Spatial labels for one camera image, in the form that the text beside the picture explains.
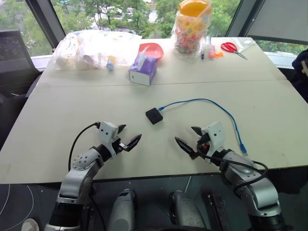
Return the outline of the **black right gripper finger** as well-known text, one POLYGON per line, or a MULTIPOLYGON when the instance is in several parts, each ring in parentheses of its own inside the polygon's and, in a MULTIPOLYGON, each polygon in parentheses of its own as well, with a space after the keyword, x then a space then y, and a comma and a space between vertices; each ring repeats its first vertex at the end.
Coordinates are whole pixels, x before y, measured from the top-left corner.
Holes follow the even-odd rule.
POLYGON ((192 128, 192 130, 193 130, 197 135, 199 135, 200 137, 202 137, 202 136, 204 135, 204 132, 203 132, 203 130, 202 130, 201 127, 192 126, 191 128, 192 128))
POLYGON ((194 160, 198 157, 198 154, 193 150, 193 148, 190 147, 183 139, 181 139, 179 137, 175 137, 175 141, 178 144, 178 146, 184 152, 186 152, 192 160, 194 160))

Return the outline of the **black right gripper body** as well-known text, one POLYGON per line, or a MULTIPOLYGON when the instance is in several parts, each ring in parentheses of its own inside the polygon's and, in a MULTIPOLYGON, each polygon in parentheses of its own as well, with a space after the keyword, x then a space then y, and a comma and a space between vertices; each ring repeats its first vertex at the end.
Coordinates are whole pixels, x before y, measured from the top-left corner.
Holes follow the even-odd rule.
POLYGON ((197 141, 197 153, 201 156, 201 157, 205 157, 206 154, 209 151, 210 148, 210 137, 208 134, 203 135, 198 141, 197 141))

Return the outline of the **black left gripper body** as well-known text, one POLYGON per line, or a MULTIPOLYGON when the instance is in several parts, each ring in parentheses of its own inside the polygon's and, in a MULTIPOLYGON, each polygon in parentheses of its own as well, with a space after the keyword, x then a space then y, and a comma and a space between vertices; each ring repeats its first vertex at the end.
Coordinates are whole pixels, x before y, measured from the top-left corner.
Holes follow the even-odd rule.
POLYGON ((113 147, 115 154, 118 154, 118 153, 122 152, 123 150, 127 149, 127 146, 121 142, 120 138, 116 138, 112 142, 112 147, 113 147))

